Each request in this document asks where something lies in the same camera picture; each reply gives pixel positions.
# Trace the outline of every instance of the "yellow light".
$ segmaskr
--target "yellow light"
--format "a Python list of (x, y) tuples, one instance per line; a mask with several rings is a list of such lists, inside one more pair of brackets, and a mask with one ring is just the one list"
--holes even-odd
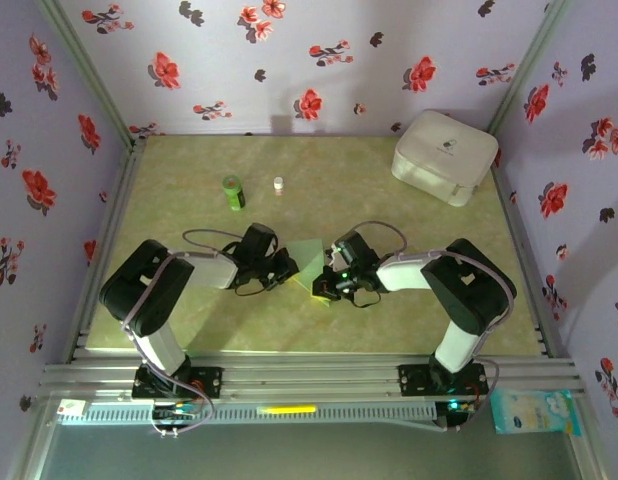
[(270, 415), (285, 415), (290, 413), (316, 413), (318, 408), (315, 405), (288, 405), (283, 407), (260, 407), (260, 413)]

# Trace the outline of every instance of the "green bottle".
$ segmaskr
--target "green bottle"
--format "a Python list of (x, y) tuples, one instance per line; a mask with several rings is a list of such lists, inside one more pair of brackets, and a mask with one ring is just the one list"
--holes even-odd
[(222, 188), (227, 194), (229, 207), (232, 210), (242, 210), (245, 206), (245, 194), (242, 192), (242, 184), (236, 175), (227, 175), (222, 179)]

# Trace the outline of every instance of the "white box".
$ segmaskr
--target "white box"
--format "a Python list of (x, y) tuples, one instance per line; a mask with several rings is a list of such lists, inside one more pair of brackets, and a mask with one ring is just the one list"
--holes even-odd
[(498, 141), (434, 110), (425, 110), (396, 145), (391, 173), (443, 202), (462, 207), (489, 171)]

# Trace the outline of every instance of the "table surface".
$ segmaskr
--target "table surface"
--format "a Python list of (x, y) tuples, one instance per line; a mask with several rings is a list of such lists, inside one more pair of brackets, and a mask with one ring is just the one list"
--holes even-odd
[[(396, 225), (407, 252), (445, 248), (465, 237), (513, 280), (513, 315), (483, 353), (537, 355), (536, 335), (502, 206), (487, 175), (465, 207), (452, 207), (391, 175), (395, 138), (160, 136), (150, 138), (112, 253), (108, 275), (147, 238), (171, 250), (190, 250), (181, 232), (214, 228), (242, 234), (252, 222), (270, 226), (282, 243), (322, 238), (325, 246), (371, 219)], [(246, 207), (229, 209), (221, 181), (236, 174)], [(276, 196), (273, 179), (285, 180)], [(383, 227), (361, 228), (380, 255), (400, 241)], [(199, 241), (222, 247), (231, 239)], [(383, 295), (366, 309), (329, 307), (296, 282), (238, 298), (233, 291), (188, 285), (170, 317), (176, 339), (192, 352), (431, 353), (449, 318), (430, 290)], [(129, 348), (119, 324), (98, 306), (88, 348)]]

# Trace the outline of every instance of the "wall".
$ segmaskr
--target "wall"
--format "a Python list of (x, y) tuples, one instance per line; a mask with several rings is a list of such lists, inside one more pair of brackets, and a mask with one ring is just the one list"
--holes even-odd
[(508, 208), (618, 478), (618, 0), (574, 2), (498, 137)]
[(63, 360), (122, 152), (36, 5), (3, 2), (0, 479), (25, 431), (43, 365)]
[(547, 0), (58, 0), (137, 135), (485, 128)]

